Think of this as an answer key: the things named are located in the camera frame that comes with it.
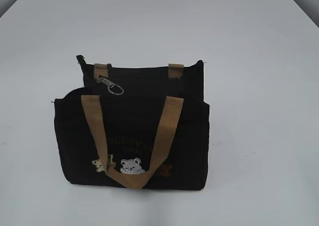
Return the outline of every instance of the black tote bag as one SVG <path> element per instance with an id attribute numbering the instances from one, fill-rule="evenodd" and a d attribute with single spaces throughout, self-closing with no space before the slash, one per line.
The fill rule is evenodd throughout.
<path id="1" fill-rule="evenodd" d="M 87 64 L 82 55 L 78 55 L 77 60 L 83 72 L 84 86 L 92 88 L 98 95 L 156 95 L 202 101 L 204 98 L 204 63 L 201 60 L 190 67 L 169 64 L 166 67 L 156 68 L 115 68 L 111 64 Z M 109 89 L 108 81 L 106 84 L 98 81 L 101 77 L 116 86 Z"/>
<path id="2" fill-rule="evenodd" d="M 207 177 L 209 105 L 176 97 L 55 100 L 55 132 L 68 181 L 133 189 L 200 190 Z"/>

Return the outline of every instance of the tan strap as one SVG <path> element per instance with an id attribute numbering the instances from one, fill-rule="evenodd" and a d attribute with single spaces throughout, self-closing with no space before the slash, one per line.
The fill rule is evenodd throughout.
<path id="1" fill-rule="evenodd" d="M 184 65 L 170 63 L 168 65 L 168 78 L 178 78 L 180 79 L 183 76 Z"/>
<path id="2" fill-rule="evenodd" d="M 155 137 L 150 169 L 138 175 L 120 173 L 114 169 L 113 165 L 108 163 L 107 141 L 100 97 L 82 96 L 81 100 L 85 117 L 92 132 L 105 173 L 127 188 L 142 188 L 158 167 L 167 159 L 182 110 L 183 99 L 174 97 L 166 98 Z"/>
<path id="3" fill-rule="evenodd" d="M 112 65 L 110 63 L 108 64 L 101 64 L 101 63 L 95 63 L 94 64 L 94 79 L 100 78 L 100 75 L 104 77 L 109 77 L 109 68 L 111 68 Z"/>

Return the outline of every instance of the bag handle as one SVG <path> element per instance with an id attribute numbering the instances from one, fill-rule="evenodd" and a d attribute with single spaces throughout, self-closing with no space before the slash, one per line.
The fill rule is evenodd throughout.
<path id="1" fill-rule="evenodd" d="M 100 75 L 109 77 L 109 70 L 111 68 L 112 68 L 112 65 L 110 63 L 108 64 L 95 63 L 94 64 L 94 79 L 97 80 L 100 77 Z M 168 64 L 168 78 L 180 79 L 183 76 L 183 72 L 184 72 L 183 64 L 176 64 L 176 63 Z"/>
<path id="2" fill-rule="evenodd" d="M 173 142 L 184 99 L 166 97 L 155 137 L 150 168 L 148 171 L 130 175 L 116 171 L 108 161 L 107 139 L 103 123 L 100 96 L 82 95 L 85 118 L 93 135 L 96 149 L 105 173 L 126 188 L 141 189 L 158 167 L 167 159 Z"/>
<path id="3" fill-rule="evenodd" d="M 169 63 L 168 64 L 168 78 L 178 78 L 180 79 L 183 76 L 184 65 Z"/>
<path id="4" fill-rule="evenodd" d="M 100 78 L 100 75 L 104 77 L 109 77 L 109 69 L 112 68 L 112 65 L 110 63 L 108 64 L 101 64 L 101 63 L 95 63 L 94 64 L 94 79 L 97 80 Z"/>

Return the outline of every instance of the key ring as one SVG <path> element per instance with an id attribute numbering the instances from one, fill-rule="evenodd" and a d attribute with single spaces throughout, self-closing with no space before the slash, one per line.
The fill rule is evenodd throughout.
<path id="1" fill-rule="evenodd" d="M 109 79 L 107 79 L 107 78 L 105 78 L 105 77 L 103 77 L 103 76 L 100 77 L 100 78 L 98 78 L 98 79 L 96 80 L 96 82 L 97 82 L 97 83 L 104 83 L 105 85 L 107 85 L 107 86 L 108 86 L 108 91 L 109 91 L 109 93 L 111 93 L 111 94 L 114 94 L 114 95 L 122 95 L 122 94 L 124 93 L 124 89 L 123 89 L 121 86 L 119 86 L 119 85 L 117 85 L 117 84 L 111 82 Z M 114 88 L 114 87 L 120 89 L 120 92 L 119 92 L 119 93 L 113 92 L 113 91 L 112 91 L 112 88 Z"/>
<path id="2" fill-rule="evenodd" d="M 113 92 L 113 91 L 111 90 L 111 88 L 113 88 L 113 87 L 119 88 L 119 89 L 121 90 L 121 92 L 119 92 L 119 93 Z M 122 95 L 122 94 L 124 93 L 124 89 L 123 89 L 121 86 L 119 86 L 119 85 L 117 85 L 117 84 L 115 84 L 115 83 L 110 83 L 110 84 L 108 85 L 108 90 L 109 90 L 109 92 L 110 92 L 111 94 L 114 94 L 114 95 Z"/>

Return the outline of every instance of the white table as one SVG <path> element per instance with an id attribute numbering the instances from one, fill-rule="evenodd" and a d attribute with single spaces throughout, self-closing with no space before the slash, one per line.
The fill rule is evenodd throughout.
<path id="1" fill-rule="evenodd" d="M 292 0 L 18 0 L 0 18 L 1 226 L 319 225 L 319 31 Z M 69 184 L 52 100 L 75 59 L 205 65 L 200 192 Z"/>

